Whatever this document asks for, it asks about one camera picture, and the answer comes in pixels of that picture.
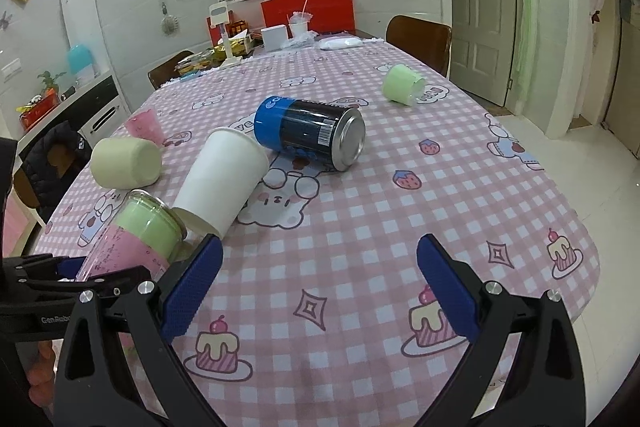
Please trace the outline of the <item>person's hand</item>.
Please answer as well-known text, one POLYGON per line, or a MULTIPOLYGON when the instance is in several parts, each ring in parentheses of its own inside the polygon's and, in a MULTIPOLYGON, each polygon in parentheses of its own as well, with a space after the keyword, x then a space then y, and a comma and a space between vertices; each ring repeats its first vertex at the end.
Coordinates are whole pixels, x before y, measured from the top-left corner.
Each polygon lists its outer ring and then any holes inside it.
POLYGON ((38 359, 27 372, 29 398, 38 407, 50 407, 54 396, 55 352, 51 341, 38 343, 38 359))

